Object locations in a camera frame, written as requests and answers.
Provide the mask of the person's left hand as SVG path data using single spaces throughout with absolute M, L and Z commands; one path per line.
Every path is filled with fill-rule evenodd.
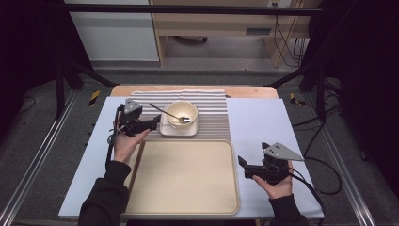
M 145 139 L 150 131 L 150 129 L 147 129 L 133 137 L 129 137 L 122 132 L 118 132 L 114 142 L 113 160 L 121 163 L 127 163 L 136 150 L 136 146 Z

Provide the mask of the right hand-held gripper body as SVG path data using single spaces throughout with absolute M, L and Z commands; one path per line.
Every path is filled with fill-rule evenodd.
M 303 161 L 304 157 L 277 142 L 263 149 L 263 160 L 260 166 L 247 164 L 244 168 L 245 177 L 251 179 L 257 175 L 268 184 L 276 185 L 289 176 L 289 160 Z

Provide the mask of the dark object under desk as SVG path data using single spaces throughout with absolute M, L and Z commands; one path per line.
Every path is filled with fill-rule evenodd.
M 174 36 L 173 39 L 175 39 L 178 43 L 182 44 L 203 44 L 206 43 L 208 38 L 207 37 L 199 37 L 199 38 L 193 38 L 193 37 L 181 37 L 181 36 Z

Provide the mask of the beige bowl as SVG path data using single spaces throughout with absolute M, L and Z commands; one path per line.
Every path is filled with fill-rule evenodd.
M 199 114 L 197 108 L 187 101 L 174 102 L 168 105 L 165 110 L 168 123 L 172 127 L 179 129 L 192 125 Z

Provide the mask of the white square plate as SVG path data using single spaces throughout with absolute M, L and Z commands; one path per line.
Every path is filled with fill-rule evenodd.
M 198 132 L 198 122 L 181 124 L 177 119 L 163 113 L 159 124 L 160 133 L 164 136 L 192 137 Z

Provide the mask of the beige tray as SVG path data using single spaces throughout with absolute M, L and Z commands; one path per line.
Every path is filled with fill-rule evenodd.
M 230 216 L 240 206 L 232 145 L 223 139 L 149 139 L 124 215 Z M 135 165 L 137 151 L 130 158 Z

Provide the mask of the metal spoon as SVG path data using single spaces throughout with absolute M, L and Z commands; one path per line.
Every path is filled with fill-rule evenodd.
M 156 109 L 156 110 L 158 110 L 158 111 L 160 111 L 160 112 L 162 112 L 162 113 L 164 113 L 164 114 L 166 114 L 166 115 L 168 115 L 168 116 L 170 116 L 170 117 L 172 117 L 174 119 L 177 119 L 180 123 L 190 123 L 192 121 L 188 117 L 177 117 L 177 116 L 174 116 L 174 115 L 166 112 L 165 110 L 161 109 L 160 107 L 155 106 L 154 104 L 149 103 L 149 105 L 151 107 L 153 107 L 154 109 Z

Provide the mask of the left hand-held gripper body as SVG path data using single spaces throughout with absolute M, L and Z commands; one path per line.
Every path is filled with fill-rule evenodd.
M 151 131 L 157 129 L 157 124 L 153 120 L 142 121 L 139 117 L 142 113 L 143 105 L 127 98 L 125 104 L 120 106 L 120 116 L 118 119 L 119 129 L 129 137 L 133 137 L 147 129 Z

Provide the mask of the black frame crossbar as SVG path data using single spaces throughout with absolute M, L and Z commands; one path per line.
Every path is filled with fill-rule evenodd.
M 65 4 L 72 12 L 111 13 L 176 13 L 176 14 L 231 14 L 231 15 L 283 15 L 312 16 L 322 13 L 322 8 L 255 8 L 225 6 L 167 6 L 167 5 L 104 5 Z

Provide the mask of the aluminium floor rail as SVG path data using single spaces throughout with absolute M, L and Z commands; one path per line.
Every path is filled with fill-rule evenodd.
M 65 120 L 71 112 L 72 106 L 75 103 L 78 92 L 71 90 L 69 92 L 66 103 L 62 106 L 61 112 L 54 119 L 48 133 L 38 147 L 35 155 L 33 156 L 29 166 L 24 172 L 24 176 L 16 186 L 12 196 L 7 202 L 5 208 L 0 212 L 0 226 L 10 226 L 15 219 L 26 195 L 28 194 L 31 186 L 33 185 L 48 153 L 51 151 L 56 138 L 61 131 Z
M 321 101 L 315 96 L 310 94 L 305 95 L 306 101 L 310 105 L 311 113 L 314 117 L 321 115 L 318 113 L 317 106 L 319 105 L 322 109 L 334 110 L 339 106 L 338 101 L 333 98 L 333 94 L 329 94 L 327 97 L 323 97 Z M 342 180 L 342 190 L 344 191 L 345 197 L 349 201 L 352 212 L 355 214 L 359 226 L 375 226 L 375 220 L 364 201 L 362 195 L 360 194 L 359 188 L 349 171 L 349 168 L 345 165 L 343 158 L 340 155 L 339 149 L 337 148 L 333 137 L 328 131 L 328 126 L 326 122 L 319 122 L 320 136 L 327 147 L 327 154 L 333 165 L 333 168 L 338 172 L 339 177 Z

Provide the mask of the dark curtain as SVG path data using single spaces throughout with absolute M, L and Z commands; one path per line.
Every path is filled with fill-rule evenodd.
M 311 18 L 319 42 L 339 23 L 327 75 L 341 81 L 341 105 L 360 145 L 399 198 L 399 0 L 322 0 Z
M 56 37 L 65 54 L 91 69 L 71 14 L 52 4 L 65 0 L 0 0 L 0 137 L 22 107 L 25 93 L 55 79 L 54 49 L 38 35 L 25 14 L 34 11 Z

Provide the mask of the person's right hand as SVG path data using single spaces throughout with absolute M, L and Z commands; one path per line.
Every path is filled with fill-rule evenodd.
M 252 179 L 266 192 L 270 199 L 279 199 L 293 194 L 293 182 L 291 176 L 287 176 L 276 185 L 268 184 L 264 179 L 257 175 L 254 175 Z

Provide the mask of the yellow black tape marker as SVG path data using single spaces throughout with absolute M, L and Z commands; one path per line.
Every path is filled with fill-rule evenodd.
M 293 93 L 290 93 L 290 102 L 295 105 L 307 105 L 304 101 L 298 101 Z
M 90 97 L 90 100 L 88 102 L 88 106 L 94 106 L 95 103 L 96 103 L 97 98 L 99 97 L 99 95 L 100 95 L 100 91 L 99 90 L 95 90 L 92 93 L 91 97 Z

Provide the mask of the white cabinet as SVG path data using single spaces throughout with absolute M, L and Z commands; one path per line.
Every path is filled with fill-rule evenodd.
M 157 61 L 150 13 L 71 12 L 91 61 Z

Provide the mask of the wooden desk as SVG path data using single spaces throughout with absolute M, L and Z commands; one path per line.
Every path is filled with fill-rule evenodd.
M 322 0 L 149 0 L 152 5 L 317 8 Z M 181 37 L 258 37 L 262 38 L 272 65 L 280 66 L 288 44 L 294 38 L 309 36 L 308 16 L 164 14 L 152 15 L 158 52 L 165 56 L 166 39 Z

